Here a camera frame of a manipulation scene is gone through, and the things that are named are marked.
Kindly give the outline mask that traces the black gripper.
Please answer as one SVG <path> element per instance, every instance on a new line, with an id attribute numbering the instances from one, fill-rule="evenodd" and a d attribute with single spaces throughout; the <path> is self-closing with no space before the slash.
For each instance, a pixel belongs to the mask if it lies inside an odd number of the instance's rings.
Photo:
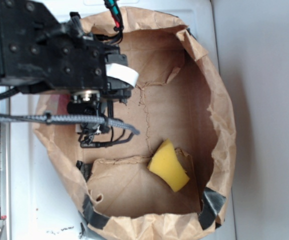
<path id="1" fill-rule="evenodd" d="M 139 132 L 114 117 L 114 103 L 126 104 L 136 87 L 139 74 L 128 66 L 127 56 L 112 41 L 102 42 L 92 34 L 72 39 L 75 63 L 83 74 L 80 87 L 70 93 L 67 112 L 90 117 L 79 125 L 82 148 L 106 148 L 129 142 Z"/>

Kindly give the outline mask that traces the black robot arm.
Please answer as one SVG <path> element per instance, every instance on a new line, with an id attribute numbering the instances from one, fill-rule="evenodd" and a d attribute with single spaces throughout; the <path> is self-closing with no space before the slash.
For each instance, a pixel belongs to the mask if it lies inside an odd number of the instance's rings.
<path id="1" fill-rule="evenodd" d="M 0 0 L 0 101 L 19 93 L 70 97 L 64 115 L 0 113 L 0 123 L 78 125 L 82 148 L 124 144 L 140 133 L 114 117 L 114 103 L 128 101 L 139 75 L 120 52 L 119 6 L 104 4 L 114 21 L 112 36 L 84 32 L 77 12 L 59 22 L 43 3 Z"/>

